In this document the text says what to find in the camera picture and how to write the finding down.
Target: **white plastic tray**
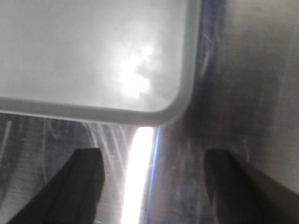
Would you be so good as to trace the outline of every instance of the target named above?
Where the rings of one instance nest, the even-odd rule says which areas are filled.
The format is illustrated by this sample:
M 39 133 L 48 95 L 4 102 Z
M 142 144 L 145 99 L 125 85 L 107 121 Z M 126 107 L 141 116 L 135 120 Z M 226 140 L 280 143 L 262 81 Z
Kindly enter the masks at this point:
M 157 125 L 189 103 L 199 0 L 1 0 L 0 111 Z

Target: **bright light strip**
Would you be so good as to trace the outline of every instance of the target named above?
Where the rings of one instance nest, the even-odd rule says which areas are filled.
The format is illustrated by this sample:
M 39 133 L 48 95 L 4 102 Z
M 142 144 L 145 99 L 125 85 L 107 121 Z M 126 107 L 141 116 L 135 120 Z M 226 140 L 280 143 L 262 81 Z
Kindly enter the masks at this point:
M 153 150 L 154 129 L 141 127 L 137 130 L 128 162 L 125 196 L 121 224 L 138 224 L 146 175 Z

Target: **scratch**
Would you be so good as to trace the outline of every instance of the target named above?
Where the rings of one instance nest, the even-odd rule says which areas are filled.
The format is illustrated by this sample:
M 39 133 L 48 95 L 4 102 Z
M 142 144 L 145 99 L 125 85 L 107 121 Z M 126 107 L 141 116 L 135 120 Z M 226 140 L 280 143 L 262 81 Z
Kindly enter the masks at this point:
M 245 149 L 245 153 L 246 153 L 246 161 L 249 162 L 249 150 L 248 150 L 248 146 L 247 146 L 247 136 L 244 137 L 243 139 L 243 143 L 244 143 L 244 149 Z
M 11 130 L 11 124 L 12 124 L 12 121 L 10 121 L 10 120 L 6 123 L 4 137 L 3 137 L 3 140 L 2 140 L 1 146 L 0 146 L 0 162 L 2 160 L 4 151 L 5 151 L 5 148 L 7 145 L 7 140 L 8 140 L 9 134 L 10 134 L 10 130 Z
M 43 138 L 42 138 L 42 170 L 43 170 L 43 179 L 45 181 L 45 184 L 47 183 L 47 175 L 46 175 L 46 167 L 45 167 L 45 151 L 46 151 L 46 124 L 47 119 L 43 120 Z

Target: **stainless steel surface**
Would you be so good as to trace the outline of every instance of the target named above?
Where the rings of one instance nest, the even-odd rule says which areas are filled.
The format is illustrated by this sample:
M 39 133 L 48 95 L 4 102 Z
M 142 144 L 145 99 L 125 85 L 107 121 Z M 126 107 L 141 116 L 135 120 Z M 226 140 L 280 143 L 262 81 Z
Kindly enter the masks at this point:
M 192 93 L 199 3 L 1 0 L 0 111 L 129 124 L 177 116 Z
M 0 222 L 76 147 L 105 156 L 96 223 L 216 223 L 203 178 L 208 148 L 231 148 L 299 193 L 298 12 L 297 0 L 205 0 L 192 102 L 159 129 L 2 114 Z

